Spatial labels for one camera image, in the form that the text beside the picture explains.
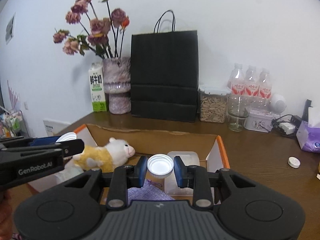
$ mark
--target white speaker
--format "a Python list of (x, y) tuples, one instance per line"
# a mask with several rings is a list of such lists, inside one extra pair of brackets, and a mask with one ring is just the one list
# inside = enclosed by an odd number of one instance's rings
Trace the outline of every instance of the white speaker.
[(287, 107), (285, 98), (279, 94), (274, 94), (271, 97), (270, 108), (275, 114), (281, 114)]

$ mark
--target stuffed alpaca toy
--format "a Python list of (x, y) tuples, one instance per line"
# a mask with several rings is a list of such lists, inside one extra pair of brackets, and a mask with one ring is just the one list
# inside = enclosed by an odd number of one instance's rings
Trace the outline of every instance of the stuffed alpaca toy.
[(116, 167), (125, 164), (135, 150), (124, 140), (109, 139), (105, 147), (84, 146), (82, 153), (74, 155), (75, 165), (83, 170), (101, 169), (103, 173), (113, 172)]

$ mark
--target wall picture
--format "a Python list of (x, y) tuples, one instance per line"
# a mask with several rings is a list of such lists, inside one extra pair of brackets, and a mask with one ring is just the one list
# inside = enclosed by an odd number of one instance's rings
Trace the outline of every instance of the wall picture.
[(15, 20), (16, 14), (12, 16), (10, 21), (8, 22), (7, 28), (6, 28), (6, 33), (5, 33), (5, 42), (8, 44), (11, 39), (13, 38), (13, 30), (14, 30), (14, 20)]

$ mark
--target wooden table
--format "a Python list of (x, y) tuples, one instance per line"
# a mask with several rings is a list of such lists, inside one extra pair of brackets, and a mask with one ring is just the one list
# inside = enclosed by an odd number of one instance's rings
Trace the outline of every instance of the wooden table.
[[(306, 223), (299, 240), (320, 239), (320, 181), (316, 178), (320, 154), (303, 152), (294, 139), (284, 138), (273, 132), (233, 132), (226, 124), (174, 122), (110, 113), (91, 113), (61, 133), (73, 131), (84, 123), (102, 127), (220, 135), (233, 170), (301, 204), (306, 213)], [(288, 165), (287, 161), (291, 156), (301, 161), (300, 168), (294, 169)]]

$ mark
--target sunflower seeds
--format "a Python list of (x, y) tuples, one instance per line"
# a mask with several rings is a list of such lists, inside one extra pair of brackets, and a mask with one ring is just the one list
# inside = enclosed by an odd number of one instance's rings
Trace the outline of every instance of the sunflower seeds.
[(226, 118), (227, 98), (224, 96), (201, 95), (200, 121), (223, 123)]

